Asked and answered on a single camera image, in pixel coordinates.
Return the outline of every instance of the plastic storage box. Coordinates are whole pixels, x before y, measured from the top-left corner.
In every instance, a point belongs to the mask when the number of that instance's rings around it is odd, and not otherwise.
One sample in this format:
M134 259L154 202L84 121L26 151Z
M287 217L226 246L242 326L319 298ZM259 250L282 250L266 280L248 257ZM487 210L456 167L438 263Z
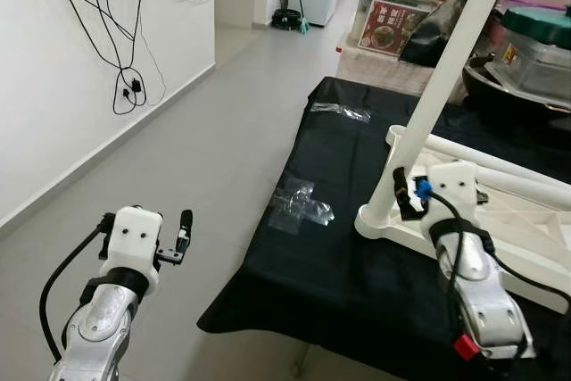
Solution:
M444 0L360 0L349 39L359 48L398 56L417 25Z
M486 65L491 74L514 95L571 107L571 16L512 8L502 25L504 41Z

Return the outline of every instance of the table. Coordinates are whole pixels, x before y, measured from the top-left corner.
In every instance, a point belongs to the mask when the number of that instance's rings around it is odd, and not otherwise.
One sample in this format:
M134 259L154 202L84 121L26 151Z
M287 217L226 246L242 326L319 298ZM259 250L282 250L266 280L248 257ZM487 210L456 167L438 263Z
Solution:
M326 227L304 221L299 233L288 234L269 225L274 210L269 206L243 265L200 318L199 328L274 331L407 379L500 379L481 362L467 364L453 351L436 263L388 240L364 239L353 229L385 164L386 131L406 125L417 101L323 79L309 97L277 188L290 177L313 182L311 198L330 204L335 219ZM312 112L315 103L365 109L370 121ZM571 183L571 139L555 141L552 133L520 125L515 117L498 120L452 105L434 128L437 136ZM542 357L519 361L512 379L568 380L568 330L555 352L556 368L546 369L544 351L560 316L517 301Z

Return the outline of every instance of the clear plastic film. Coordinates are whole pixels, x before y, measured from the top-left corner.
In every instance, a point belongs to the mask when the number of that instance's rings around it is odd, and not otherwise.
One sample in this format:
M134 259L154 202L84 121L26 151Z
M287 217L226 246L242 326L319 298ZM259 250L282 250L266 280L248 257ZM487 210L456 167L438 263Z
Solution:
M367 124L371 120L371 113L368 110L358 107L350 108L337 103L314 103L311 106L311 112L333 112L338 115L346 116L351 120L360 120Z
M289 234L297 234L302 221L309 220L327 226L335 218L331 206L311 199L313 183L289 178L283 188L277 188L270 205L274 208L269 225Z

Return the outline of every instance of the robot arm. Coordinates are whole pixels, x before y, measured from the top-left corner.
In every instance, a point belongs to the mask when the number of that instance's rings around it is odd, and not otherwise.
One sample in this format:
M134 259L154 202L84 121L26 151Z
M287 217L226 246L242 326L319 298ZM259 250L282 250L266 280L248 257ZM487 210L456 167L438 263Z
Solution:
M66 346L48 381L116 381L138 305L159 282L162 261L180 264L190 245L192 212L183 211L175 249L159 249L162 215L120 209L103 242L102 277L92 278L65 331Z
M525 317L501 283L500 267L489 254L492 239L479 228L475 168L452 162L427 172L428 183L461 217L461 228L449 207L426 190L418 192L426 210L420 221L422 235L434 244L441 284L449 289L453 283L451 294L461 315L465 335L459 340L464 344L455 346L467 360L478 353L488 359L533 358Z

